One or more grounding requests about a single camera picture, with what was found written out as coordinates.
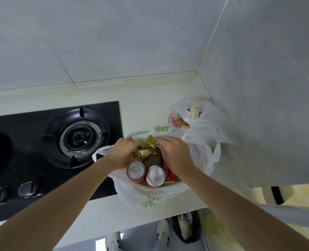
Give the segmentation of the person's left hand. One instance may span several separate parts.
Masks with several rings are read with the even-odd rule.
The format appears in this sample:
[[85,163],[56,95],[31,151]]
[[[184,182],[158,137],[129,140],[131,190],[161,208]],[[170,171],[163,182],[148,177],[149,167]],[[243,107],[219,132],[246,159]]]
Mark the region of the person's left hand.
[[138,149],[144,149],[145,143],[142,140],[133,140],[131,136],[119,139],[103,157],[105,165],[110,173],[126,168],[133,161],[142,161],[136,158],[134,153]]

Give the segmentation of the gold foil packet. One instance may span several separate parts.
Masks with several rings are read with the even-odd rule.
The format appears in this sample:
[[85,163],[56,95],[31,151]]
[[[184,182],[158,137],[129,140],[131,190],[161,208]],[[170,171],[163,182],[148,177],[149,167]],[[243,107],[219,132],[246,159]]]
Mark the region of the gold foil packet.
[[148,135],[144,140],[145,148],[136,149],[136,151],[133,152],[133,156],[135,158],[146,159],[151,155],[159,155],[160,149],[157,147],[158,143],[154,139],[152,135]]

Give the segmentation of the person's right forearm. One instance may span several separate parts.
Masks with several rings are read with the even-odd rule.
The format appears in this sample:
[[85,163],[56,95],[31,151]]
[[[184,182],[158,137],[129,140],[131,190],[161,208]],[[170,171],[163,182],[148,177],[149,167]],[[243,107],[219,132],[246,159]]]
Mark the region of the person's right forearm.
[[179,168],[184,181],[245,251],[309,251],[309,240],[194,165]]

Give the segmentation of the person's left forearm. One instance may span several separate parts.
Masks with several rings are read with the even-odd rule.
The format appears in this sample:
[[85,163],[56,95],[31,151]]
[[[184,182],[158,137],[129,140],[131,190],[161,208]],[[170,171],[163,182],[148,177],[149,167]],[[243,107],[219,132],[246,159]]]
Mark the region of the person's left forearm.
[[0,251],[52,251],[107,176],[121,163],[104,156],[0,226]]

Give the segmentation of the green and white packet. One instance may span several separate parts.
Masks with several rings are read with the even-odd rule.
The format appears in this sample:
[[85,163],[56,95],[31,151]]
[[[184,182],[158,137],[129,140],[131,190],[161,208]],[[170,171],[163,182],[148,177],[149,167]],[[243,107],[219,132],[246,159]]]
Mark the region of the green and white packet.
[[156,132],[175,132],[175,130],[169,126],[166,126],[166,127],[155,127],[154,129],[150,129],[148,131],[149,134],[153,134]]

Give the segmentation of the red and white snack packet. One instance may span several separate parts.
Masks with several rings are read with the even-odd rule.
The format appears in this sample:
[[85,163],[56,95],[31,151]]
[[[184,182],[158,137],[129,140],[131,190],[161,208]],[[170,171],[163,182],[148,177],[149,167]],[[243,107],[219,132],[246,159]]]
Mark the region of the red and white snack packet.
[[176,128],[189,128],[190,125],[181,117],[178,118],[173,118],[173,117],[169,117],[169,120],[172,124],[172,126],[176,127]]

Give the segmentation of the red drink can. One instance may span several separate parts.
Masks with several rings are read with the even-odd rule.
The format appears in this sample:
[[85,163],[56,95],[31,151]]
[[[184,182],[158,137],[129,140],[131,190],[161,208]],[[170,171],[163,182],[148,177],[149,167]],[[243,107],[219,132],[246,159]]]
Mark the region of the red drink can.
[[164,184],[173,184],[177,182],[177,176],[167,167],[165,161],[161,159],[161,168],[165,173]]
[[165,182],[165,178],[164,169],[158,165],[153,165],[146,173],[145,183],[151,188],[157,188]]
[[126,168],[127,178],[135,184],[142,184],[145,180],[145,174],[145,166],[140,161],[132,161]]

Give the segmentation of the plain white plastic bag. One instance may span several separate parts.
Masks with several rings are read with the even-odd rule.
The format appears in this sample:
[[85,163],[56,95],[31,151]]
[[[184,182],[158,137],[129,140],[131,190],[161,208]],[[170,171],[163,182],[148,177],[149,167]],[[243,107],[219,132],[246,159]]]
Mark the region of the plain white plastic bag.
[[[186,110],[191,106],[203,107],[199,119],[186,118]],[[214,164],[221,157],[221,144],[237,142],[228,116],[213,103],[197,99],[180,100],[169,106],[167,113],[169,126],[182,134],[182,140],[190,146],[194,164],[206,175],[211,175]],[[190,127],[176,128],[169,117],[181,117]]]

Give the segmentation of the white and blue carton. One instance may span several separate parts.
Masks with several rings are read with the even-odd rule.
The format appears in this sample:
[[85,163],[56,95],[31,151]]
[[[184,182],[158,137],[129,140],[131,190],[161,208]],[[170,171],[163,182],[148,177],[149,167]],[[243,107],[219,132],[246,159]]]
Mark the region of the white and blue carton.
[[202,106],[191,106],[186,110],[186,118],[187,119],[199,119],[202,112],[203,112]]

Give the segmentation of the white green-print plastic bag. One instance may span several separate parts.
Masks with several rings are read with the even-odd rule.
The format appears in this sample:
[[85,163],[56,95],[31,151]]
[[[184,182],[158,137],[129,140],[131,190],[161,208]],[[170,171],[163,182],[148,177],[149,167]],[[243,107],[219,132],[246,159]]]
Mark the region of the white green-print plastic bag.
[[114,181],[114,187],[121,202],[136,208],[156,207],[190,189],[181,180],[173,184],[162,184],[156,188],[147,186],[145,180],[142,184],[135,184],[127,178],[126,168],[112,172],[109,177]]

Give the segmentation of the black bag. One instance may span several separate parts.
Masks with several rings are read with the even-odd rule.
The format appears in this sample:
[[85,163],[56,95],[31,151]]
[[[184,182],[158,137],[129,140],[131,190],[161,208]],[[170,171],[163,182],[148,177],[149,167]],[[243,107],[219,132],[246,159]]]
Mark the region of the black bag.
[[190,211],[170,218],[173,231],[185,244],[191,244],[201,239],[202,225],[198,211]]

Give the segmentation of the person's right white shoe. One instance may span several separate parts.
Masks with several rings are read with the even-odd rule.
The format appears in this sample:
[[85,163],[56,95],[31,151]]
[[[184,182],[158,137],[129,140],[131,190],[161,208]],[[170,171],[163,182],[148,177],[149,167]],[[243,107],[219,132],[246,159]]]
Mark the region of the person's right white shoe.
[[168,248],[170,242],[170,224],[168,219],[161,219],[157,226],[157,242],[162,247]]

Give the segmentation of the person's white shoe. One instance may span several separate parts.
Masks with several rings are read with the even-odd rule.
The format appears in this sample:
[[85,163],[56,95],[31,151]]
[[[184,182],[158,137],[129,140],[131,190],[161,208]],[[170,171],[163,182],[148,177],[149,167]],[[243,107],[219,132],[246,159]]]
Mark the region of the person's white shoe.
[[105,237],[106,251],[123,251],[121,249],[121,235],[120,232],[107,234]]
[[157,226],[157,242],[162,247],[168,248],[170,242],[170,224],[168,219],[161,219]]

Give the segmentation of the black glass gas stove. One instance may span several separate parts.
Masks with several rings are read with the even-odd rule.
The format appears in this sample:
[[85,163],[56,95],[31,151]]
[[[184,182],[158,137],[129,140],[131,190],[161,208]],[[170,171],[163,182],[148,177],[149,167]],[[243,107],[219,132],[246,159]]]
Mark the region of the black glass gas stove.
[[[47,126],[62,113],[79,107],[0,116],[0,132],[9,136],[13,145],[10,163],[0,175],[0,187],[8,186],[10,193],[9,200],[0,203],[0,222],[24,210],[94,163],[92,159],[90,164],[80,168],[59,168],[50,164],[41,150],[41,135]],[[111,132],[108,144],[105,146],[113,145],[123,137],[119,101],[82,105],[81,107],[96,110],[107,120]],[[35,198],[20,197],[18,195],[20,185],[36,179],[40,181],[42,195]]]

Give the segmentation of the white object with black stripe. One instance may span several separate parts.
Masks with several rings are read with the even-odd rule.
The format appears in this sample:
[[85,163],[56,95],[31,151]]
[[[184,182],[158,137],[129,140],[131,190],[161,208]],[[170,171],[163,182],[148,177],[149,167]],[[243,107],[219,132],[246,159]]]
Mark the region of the white object with black stripe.
[[268,205],[283,205],[285,203],[279,186],[262,187],[265,203]]

